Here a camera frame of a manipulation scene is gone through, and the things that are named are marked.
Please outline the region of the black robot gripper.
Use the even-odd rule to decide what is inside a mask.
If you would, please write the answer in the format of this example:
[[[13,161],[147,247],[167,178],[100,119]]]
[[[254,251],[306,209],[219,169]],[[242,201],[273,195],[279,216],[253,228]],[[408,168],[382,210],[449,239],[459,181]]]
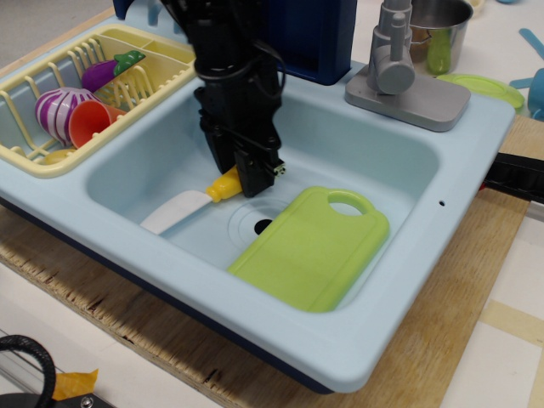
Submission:
[[[201,130],[221,173],[237,166],[251,198],[286,172],[273,116],[286,78],[281,57],[261,41],[259,1],[166,1],[164,7],[192,46]]]

